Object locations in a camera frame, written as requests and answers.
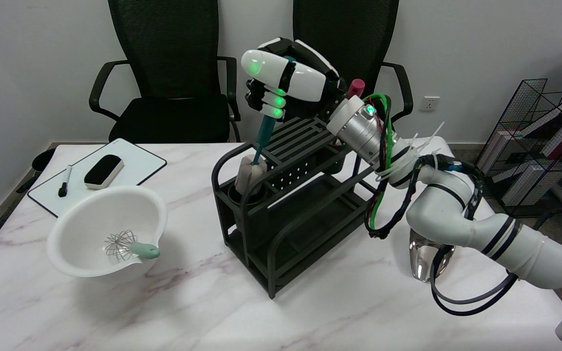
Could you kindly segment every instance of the clear glass object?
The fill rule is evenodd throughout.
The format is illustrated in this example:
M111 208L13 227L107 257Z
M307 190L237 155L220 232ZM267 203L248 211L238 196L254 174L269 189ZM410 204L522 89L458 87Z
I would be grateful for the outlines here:
M430 269L433 258L435 258L437 251L441 249L442 246L443 244L428 240L411 229L409 235L409 257L411 258L411 271L415 279L421 282L428 282L430 280ZM455 247L444 256L437 270L436 277L439 277L446 269L454 251Z

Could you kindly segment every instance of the whiteboard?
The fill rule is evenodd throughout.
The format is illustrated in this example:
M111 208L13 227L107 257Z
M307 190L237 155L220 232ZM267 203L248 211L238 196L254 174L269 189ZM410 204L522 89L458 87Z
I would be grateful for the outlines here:
M123 169L110 183L112 186L139 186L157 173L166 160L142 147L131 144L122 138L101 147L95 152L72 164L71 178L67 185L67 195L58 196L58 189L64 182L64 171L49 178L29 191L27 196L45 208L49 213L59 217L98 190L88 189L84 184L86 173L105 155L116 155L123 160Z

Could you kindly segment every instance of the green cable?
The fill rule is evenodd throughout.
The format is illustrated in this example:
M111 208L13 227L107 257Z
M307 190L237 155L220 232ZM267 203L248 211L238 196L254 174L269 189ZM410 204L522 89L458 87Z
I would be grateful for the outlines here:
M392 128L392 120L390 118L390 108L392 106L392 101L389 96L383 94L372 94L364 98L363 101L368 101L371 98L376 98L381 101L383 107L385 108L385 116L383 118L386 119L387 125L387 151L385 155L385 169L389 169L392 166L392 140L393 140L393 128ZM376 229L374 221L377 217L377 211L379 210L379 206L383 200L384 193L379 194L379 198L377 199L377 203L374 205L372 209L372 214L370 216L370 227L372 229Z

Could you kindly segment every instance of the office chair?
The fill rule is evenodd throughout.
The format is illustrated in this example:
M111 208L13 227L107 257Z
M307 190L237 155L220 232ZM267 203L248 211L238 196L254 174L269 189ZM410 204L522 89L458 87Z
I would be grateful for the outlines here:
M403 96L403 111L413 111L413 96L404 67L383 62L392 41L399 0L294 0L294 40L322 54L346 84L363 79L363 96L374 93L381 67L392 67Z
M239 142L237 62L217 56L217 0L108 0L108 4L127 60L103 65L92 87L90 107L116 121L109 140L226 142L232 124ZM226 96L221 93L218 60L227 66ZM131 66L141 97L119 117L100 107L99 100L107 77L120 64Z

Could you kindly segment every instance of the black marker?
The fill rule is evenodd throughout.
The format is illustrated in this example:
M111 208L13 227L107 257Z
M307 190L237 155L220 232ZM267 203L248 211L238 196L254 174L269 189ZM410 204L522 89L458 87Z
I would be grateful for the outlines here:
M65 197L67 193L67 186L69 184L69 180L71 179L71 171L73 167L71 165L66 167L64 171L64 182L62 182L62 187L58 190L58 196Z

